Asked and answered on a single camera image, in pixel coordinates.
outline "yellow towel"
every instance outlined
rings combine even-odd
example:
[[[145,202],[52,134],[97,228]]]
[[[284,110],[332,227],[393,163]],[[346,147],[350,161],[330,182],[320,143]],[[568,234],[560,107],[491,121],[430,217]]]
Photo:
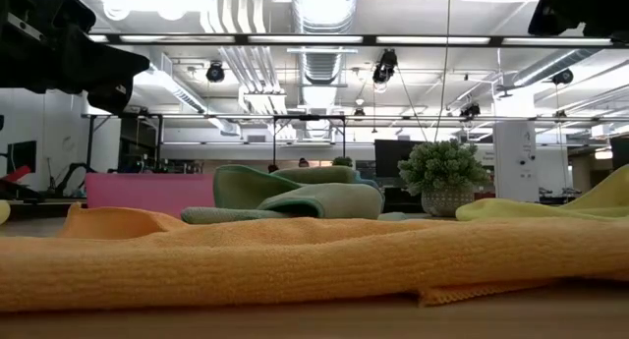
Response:
[[[427,305],[567,276],[629,280],[629,223],[270,219],[187,225],[73,206],[0,238],[0,311],[274,304],[412,292]]]
[[[6,200],[0,200],[0,225],[2,225],[9,218],[11,213],[11,206]]]
[[[591,220],[629,218],[629,165],[619,168],[591,191],[565,205],[547,206],[500,198],[481,199],[459,207],[461,221],[501,217],[577,217]]]

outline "potted plant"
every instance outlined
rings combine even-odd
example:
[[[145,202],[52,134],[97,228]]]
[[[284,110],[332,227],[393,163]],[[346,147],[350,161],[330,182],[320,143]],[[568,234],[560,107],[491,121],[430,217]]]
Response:
[[[422,207],[432,216],[454,217],[456,209],[474,201],[474,186],[488,181],[474,158],[478,148],[456,140],[425,142],[398,162],[400,177],[412,196],[422,194]]]
[[[336,157],[334,158],[334,160],[332,161],[332,166],[347,166],[347,167],[352,167],[352,158],[350,157]]]

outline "table surface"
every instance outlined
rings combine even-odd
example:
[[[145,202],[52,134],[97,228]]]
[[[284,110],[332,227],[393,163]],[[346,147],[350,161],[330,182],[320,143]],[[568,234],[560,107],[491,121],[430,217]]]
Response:
[[[8,221],[0,225],[0,236],[53,236],[63,220]],[[0,338],[595,336],[629,337],[629,287],[575,281],[434,308],[419,307],[408,295],[275,306],[0,314]]]

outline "pink box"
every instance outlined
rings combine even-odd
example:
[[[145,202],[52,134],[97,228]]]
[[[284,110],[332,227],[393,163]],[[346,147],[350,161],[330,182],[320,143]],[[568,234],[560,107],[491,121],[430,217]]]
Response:
[[[214,206],[212,175],[106,174],[86,175],[87,207],[132,207],[177,218],[190,206]]]

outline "green plant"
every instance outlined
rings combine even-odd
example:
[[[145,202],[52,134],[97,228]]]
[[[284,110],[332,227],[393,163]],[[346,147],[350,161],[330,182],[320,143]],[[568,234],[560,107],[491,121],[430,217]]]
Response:
[[[352,167],[352,159],[350,157],[336,157],[332,161],[332,166],[347,166]]]
[[[399,161],[400,177],[408,192],[465,191],[488,181],[483,165],[474,158],[478,148],[456,140],[425,142],[413,147],[408,160]]]

